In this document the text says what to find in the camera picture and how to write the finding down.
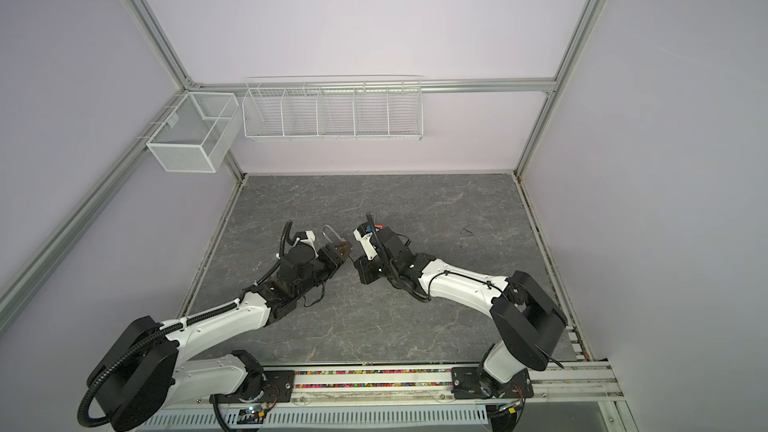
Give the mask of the brass padlock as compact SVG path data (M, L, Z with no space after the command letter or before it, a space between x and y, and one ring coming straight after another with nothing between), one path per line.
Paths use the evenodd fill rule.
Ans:
M330 247L343 259L346 260L352 251L353 244L342 237L332 226L325 224L321 232L329 243Z

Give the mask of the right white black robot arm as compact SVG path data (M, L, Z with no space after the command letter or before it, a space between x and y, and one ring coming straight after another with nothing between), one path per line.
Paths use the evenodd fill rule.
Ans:
M553 298L528 273L491 276L462 269L433 255L414 253L409 241L376 224L368 214L354 237L363 255L354 261L360 281L382 277L421 302L446 299L489 317L500 341L475 367L452 370L458 399L517 398L533 395L531 371L544 371L568 319Z

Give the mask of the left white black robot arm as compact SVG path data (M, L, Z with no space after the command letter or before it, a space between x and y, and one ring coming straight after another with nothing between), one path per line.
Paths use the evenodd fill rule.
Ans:
M213 405L224 399L260 402L278 393L245 350L207 360L198 356L281 320L305 304L310 291L324 289L350 255L351 243L329 226L322 246L312 231L293 234L291 228L283 228L275 263L237 297L191 316L131 322L88 377L76 413L79 425L131 431L176 403L201 397Z

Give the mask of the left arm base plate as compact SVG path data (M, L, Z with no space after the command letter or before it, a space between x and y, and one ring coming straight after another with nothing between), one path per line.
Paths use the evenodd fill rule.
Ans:
M220 404L287 403L291 400L296 374L293 370L267 370L248 376L235 392L218 396Z

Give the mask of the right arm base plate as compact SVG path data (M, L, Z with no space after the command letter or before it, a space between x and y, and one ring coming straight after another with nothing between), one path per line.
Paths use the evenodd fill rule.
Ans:
M452 394L456 399L528 399L534 396L529 372L523 369L508 382L491 377L480 366L451 368Z

